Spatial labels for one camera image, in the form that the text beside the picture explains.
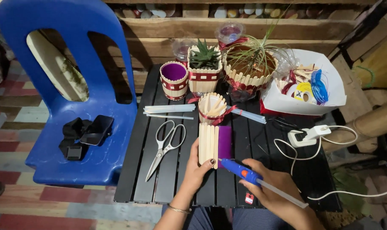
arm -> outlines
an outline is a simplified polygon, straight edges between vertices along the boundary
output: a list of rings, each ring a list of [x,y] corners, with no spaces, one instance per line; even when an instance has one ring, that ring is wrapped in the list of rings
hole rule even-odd
[[[199,139],[192,144],[191,155],[186,165],[185,177],[181,184],[179,191],[174,196],[173,200],[169,204],[170,206],[188,210],[191,206],[191,200],[196,191],[202,184],[203,176],[209,171],[215,164],[214,159],[210,159],[198,166],[198,145]],[[181,230],[187,214],[182,212],[176,212],[168,208],[164,215],[160,218],[160,221],[155,225],[154,230]]]
[[[254,159],[244,159],[242,163],[249,165],[252,170],[262,175],[263,180],[267,183],[300,201],[303,200],[290,174],[269,170],[261,162]],[[263,206],[282,218],[296,230],[325,230],[310,207],[302,209],[276,193],[266,188],[262,189],[260,186],[253,185],[245,180],[241,180],[239,183],[251,191]]]

green rope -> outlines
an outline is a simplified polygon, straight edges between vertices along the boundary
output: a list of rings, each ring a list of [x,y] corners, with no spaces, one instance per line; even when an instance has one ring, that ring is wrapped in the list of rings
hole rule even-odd
[[[375,73],[374,73],[374,71],[372,71],[372,70],[370,70],[368,68],[362,67],[360,65],[355,66],[353,69],[355,69],[355,68],[360,68],[360,69],[366,70],[366,71],[368,71],[371,74],[371,81],[366,86],[364,86],[364,88],[372,87],[372,84],[374,84],[374,81],[375,81]]]

scissor handle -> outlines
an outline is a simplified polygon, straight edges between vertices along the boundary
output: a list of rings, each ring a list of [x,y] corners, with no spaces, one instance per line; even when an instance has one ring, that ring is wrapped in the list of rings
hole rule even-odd
[[[167,123],[171,122],[172,123],[172,128],[171,130],[169,131],[169,133],[166,135],[166,137],[163,139],[163,140],[159,140],[158,139],[158,132],[161,130],[161,128],[163,128]],[[166,141],[166,139],[169,137],[169,135],[172,133],[172,131],[175,129],[175,122],[173,122],[173,120],[169,120],[167,122],[164,122],[157,130],[157,133],[155,134],[155,138],[157,139],[157,143],[158,143],[158,147],[159,148],[162,148],[164,146],[164,142]]]
[[[177,146],[172,146],[172,140],[173,140],[173,138],[174,138],[174,136],[175,136],[175,133],[176,133],[176,130],[178,129],[178,127],[182,127],[182,129],[184,130],[184,136],[183,136],[183,138],[182,138],[181,143],[179,143],[179,145],[177,145]],[[185,128],[185,126],[184,126],[183,124],[179,124],[179,125],[175,126],[175,128],[174,128],[173,130],[171,130],[171,131],[172,131],[172,136],[171,136],[171,138],[169,139],[169,143],[166,145],[166,147],[165,147],[165,149],[164,149],[164,154],[166,154],[169,150],[179,148],[179,146],[181,146],[182,143],[184,143],[184,141],[185,141],[186,128]]]

popsicle stick pot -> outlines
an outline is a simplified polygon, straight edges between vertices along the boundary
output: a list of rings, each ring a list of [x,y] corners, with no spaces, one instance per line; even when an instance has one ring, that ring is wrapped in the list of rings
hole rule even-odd
[[[217,59],[218,67],[216,70],[206,70],[206,69],[193,69],[191,68],[190,57],[195,55],[193,51],[199,52],[199,48],[194,45],[188,50],[188,79],[189,79],[189,89],[191,92],[214,92],[216,84],[219,80],[219,73],[222,71],[222,58],[219,56]],[[215,47],[217,55],[221,54],[221,51],[218,47]]]
[[[214,169],[223,168],[218,158],[232,159],[232,128],[230,126],[213,126],[199,124],[199,164],[215,159]]]
[[[188,72],[176,61],[165,63],[160,68],[161,83],[165,96],[173,101],[181,100],[188,90]]]
[[[198,108],[200,121],[214,124],[223,119],[226,112],[226,102],[221,95],[210,92],[199,99]]]
[[[272,74],[274,73],[274,71],[267,76],[251,76],[251,75],[244,75],[244,73],[240,69],[236,70],[235,68],[233,68],[232,65],[228,64],[228,60],[227,60],[227,54],[231,50],[232,48],[230,48],[228,52],[226,52],[223,55],[223,58],[222,58],[223,69],[226,72],[225,80],[229,85],[231,85],[236,89],[240,89],[243,91],[247,91],[250,94],[254,94],[258,89],[262,88],[263,85],[265,85],[271,80]],[[272,65],[274,65],[274,69],[276,70],[278,66],[278,60],[274,57],[273,57],[273,60],[274,60],[274,63],[272,63]]]

scissor blade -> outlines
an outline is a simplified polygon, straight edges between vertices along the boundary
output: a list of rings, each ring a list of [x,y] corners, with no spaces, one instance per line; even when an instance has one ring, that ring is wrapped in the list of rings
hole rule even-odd
[[[152,162],[151,167],[148,170],[148,174],[146,175],[145,182],[147,182],[151,175],[155,172],[163,156],[164,153],[162,149],[158,149],[157,155],[155,156],[154,161]]]

